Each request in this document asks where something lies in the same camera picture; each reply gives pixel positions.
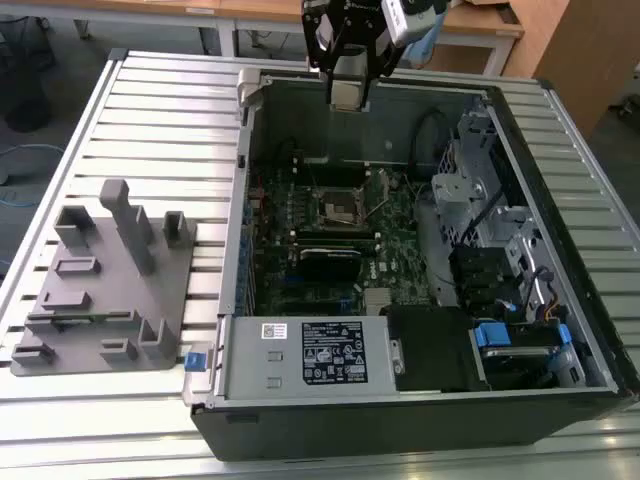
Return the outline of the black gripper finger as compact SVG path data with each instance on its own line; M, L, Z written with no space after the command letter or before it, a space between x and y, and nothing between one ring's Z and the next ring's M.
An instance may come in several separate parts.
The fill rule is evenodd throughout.
M317 69L326 84L326 103L331 102L334 70L341 34L340 1L303 1L301 22L309 66Z
M370 38L366 47L366 73L362 88L362 107L366 106L370 87L380 76L390 76L400 60L400 49L391 39L388 29Z

